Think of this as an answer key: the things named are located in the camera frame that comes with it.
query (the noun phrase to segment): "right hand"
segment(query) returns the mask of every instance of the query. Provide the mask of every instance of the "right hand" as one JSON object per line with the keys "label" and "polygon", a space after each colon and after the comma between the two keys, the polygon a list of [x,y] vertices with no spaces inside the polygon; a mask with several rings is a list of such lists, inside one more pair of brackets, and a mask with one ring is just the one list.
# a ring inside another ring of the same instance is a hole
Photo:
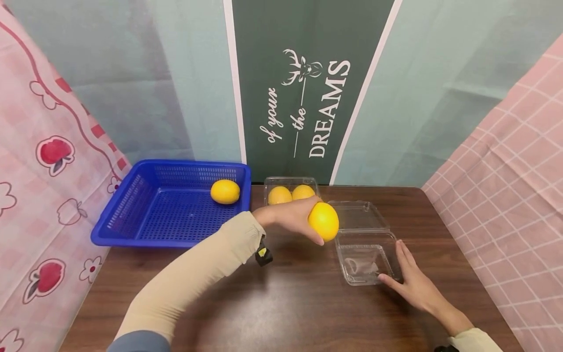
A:
{"label": "right hand", "polygon": [[412,306],[422,311],[434,315],[437,311],[447,307],[448,301],[418,268],[413,255],[402,240],[395,243],[395,249],[403,272],[404,284],[398,283],[386,274],[380,274],[378,279],[400,294]]}

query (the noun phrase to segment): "wrist strap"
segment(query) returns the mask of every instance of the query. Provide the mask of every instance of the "wrist strap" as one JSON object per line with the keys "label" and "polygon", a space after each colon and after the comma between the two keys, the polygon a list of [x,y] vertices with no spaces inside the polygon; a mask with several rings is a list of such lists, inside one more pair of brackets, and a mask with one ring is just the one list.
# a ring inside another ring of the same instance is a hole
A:
{"label": "wrist strap", "polygon": [[272,252],[264,245],[265,237],[266,237],[265,235],[262,235],[262,238],[260,239],[260,245],[258,246],[258,250],[254,254],[254,258],[256,258],[256,261],[258,262],[259,266],[264,266],[266,264],[271,263],[274,260]]}

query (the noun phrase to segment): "yellow lemon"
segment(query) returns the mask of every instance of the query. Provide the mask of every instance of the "yellow lemon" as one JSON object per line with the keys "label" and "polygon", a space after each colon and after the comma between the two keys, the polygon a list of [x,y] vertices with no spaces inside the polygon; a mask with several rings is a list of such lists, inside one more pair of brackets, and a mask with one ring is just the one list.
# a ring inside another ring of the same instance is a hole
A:
{"label": "yellow lemon", "polygon": [[307,185],[301,185],[295,187],[291,195],[293,197],[293,200],[305,199],[315,195],[315,191],[313,191],[313,188],[310,188]]}
{"label": "yellow lemon", "polygon": [[268,194],[268,204],[281,204],[291,202],[291,192],[284,186],[274,187]]}
{"label": "yellow lemon", "polygon": [[231,180],[218,180],[211,186],[211,199],[219,204],[233,204],[239,196],[240,187]]}
{"label": "yellow lemon", "polygon": [[309,213],[309,225],[319,233],[325,242],[332,240],[338,233],[338,215],[327,203],[317,203]]}

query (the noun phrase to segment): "pink curtain with apple print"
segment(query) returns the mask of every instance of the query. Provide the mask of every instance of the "pink curtain with apple print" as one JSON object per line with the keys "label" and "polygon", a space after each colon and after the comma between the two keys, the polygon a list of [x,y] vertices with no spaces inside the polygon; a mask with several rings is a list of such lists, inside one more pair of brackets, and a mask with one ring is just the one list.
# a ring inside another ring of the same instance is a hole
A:
{"label": "pink curtain with apple print", "polygon": [[129,164],[0,1],[0,351],[55,351],[106,248]]}

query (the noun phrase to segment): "open plastic clamshell container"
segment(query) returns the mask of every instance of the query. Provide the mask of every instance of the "open plastic clamshell container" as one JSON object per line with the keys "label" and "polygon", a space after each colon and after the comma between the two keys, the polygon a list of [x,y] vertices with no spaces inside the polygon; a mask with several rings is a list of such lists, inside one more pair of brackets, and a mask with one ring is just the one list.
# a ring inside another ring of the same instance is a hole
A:
{"label": "open plastic clamshell container", "polygon": [[300,185],[307,185],[313,188],[315,194],[320,197],[319,186],[313,177],[283,177],[283,176],[270,176],[264,181],[264,205],[268,205],[268,195],[270,191],[277,186],[284,186],[293,192],[295,187]]}
{"label": "open plastic clamshell container", "polygon": [[379,274],[402,278],[395,235],[371,202],[330,201],[340,221],[335,239],[342,274],[352,286],[377,285]]}

